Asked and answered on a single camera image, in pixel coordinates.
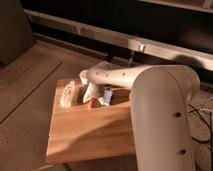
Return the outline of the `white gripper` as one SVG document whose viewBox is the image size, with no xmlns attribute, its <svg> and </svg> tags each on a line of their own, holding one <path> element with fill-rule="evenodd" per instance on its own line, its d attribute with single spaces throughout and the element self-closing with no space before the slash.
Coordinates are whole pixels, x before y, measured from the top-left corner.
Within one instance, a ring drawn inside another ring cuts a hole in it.
<svg viewBox="0 0 213 171">
<path fill-rule="evenodd" d="M 96 101 L 103 96 L 104 86 L 90 83 L 83 97 L 83 102 Z"/>
</svg>

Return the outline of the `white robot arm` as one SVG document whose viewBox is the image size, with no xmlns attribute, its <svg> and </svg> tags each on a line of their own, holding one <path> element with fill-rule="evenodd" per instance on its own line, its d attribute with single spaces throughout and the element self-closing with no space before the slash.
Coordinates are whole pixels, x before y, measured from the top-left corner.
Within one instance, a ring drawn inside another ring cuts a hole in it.
<svg viewBox="0 0 213 171">
<path fill-rule="evenodd" d="M 196 171 L 187 103 L 200 87 L 185 65 L 142 65 L 114 69 L 101 62 L 80 72 L 86 101 L 111 84 L 131 90 L 130 110 L 138 171 Z"/>
</svg>

